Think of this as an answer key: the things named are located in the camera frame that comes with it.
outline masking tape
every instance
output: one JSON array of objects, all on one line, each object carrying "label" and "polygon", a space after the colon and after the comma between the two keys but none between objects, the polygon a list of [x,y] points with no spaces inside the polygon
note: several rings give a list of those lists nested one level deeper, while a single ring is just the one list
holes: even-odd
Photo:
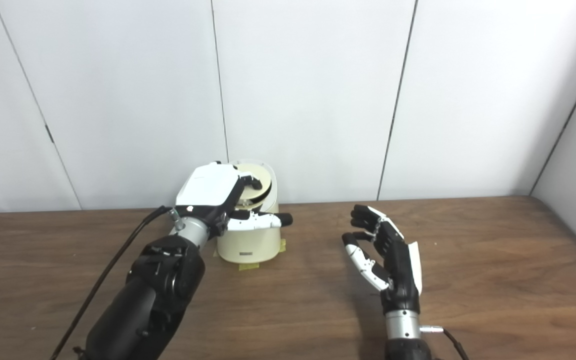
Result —
[{"label": "masking tape", "polygon": [[239,271],[258,269],[258,268],[259,268],[259,262],[255,262],[254,264],[239,264]]}]

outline cable connector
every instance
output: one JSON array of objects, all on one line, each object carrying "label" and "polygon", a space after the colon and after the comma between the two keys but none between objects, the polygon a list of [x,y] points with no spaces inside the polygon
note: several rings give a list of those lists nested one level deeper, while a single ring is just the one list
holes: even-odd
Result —
[{"label": "cable connector", "polygon": [[444,332],[444,328],[435,325],[421,325],[419,331],[423,334],[441,334]]}]

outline robot finger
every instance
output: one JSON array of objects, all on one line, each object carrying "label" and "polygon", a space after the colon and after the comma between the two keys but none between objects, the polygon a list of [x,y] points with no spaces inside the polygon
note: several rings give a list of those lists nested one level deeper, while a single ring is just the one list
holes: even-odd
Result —
[{"label": "robot finger", "polygon": [[375,225],[368,223],[363,219],[350,219],[350,225],[354,226],[355,228],[362,228],[366,231],[375,231]]},{"label": "robot finger", "polygon": [[372,242],[375,240],[375,234],[373,234],[372,232],[368,232],[368,231],[353,232],[352,235],[357,240],[367,240],[369,242]]},{"label": "robot finger", "polygon": [[389,279],[388,272],[382,265],[377,264],[372,260],[357,243],[357,238],[352,232],[346,232],[342,236],[343,246],[345,251],[350,256],[350,260],[357,268],[361,276],[370,283],[375,289],[382,290],[388,289]]},{"label": "robot finger", "polygon": [[381,217],[381,212],[376,213],[370,206],[356,204],[354,208],[352,208],[350,216],[354,219],[368,221],[371,224],[377,224]]}]

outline robotic arm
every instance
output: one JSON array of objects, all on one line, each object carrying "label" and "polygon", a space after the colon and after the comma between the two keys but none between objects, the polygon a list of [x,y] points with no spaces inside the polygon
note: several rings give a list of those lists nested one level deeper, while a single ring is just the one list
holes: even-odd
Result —
[{"label": "robotic arm", "polygon": [[[370,206],[355,205],[350,216],[350,224],[364,231],[347,232],[342,240],[359,273],[379,290],[388,334],[386,360],[432,360],[419,326],[422,282],[418,244],[406,244],[393,221]],[[362,251],[358,240],[374,245],[383,266]]]},{"label": "robotic arm", "polygon": [[177,331],[206,266],[200,251],[226,231],[279,228],[290,214],[236,210],[244,188],[261,187],[251,173],[211,162],[194,170],[169,209],[170,235],[133,262],[126,285],[86,338],[80,360],[156,360]]}]

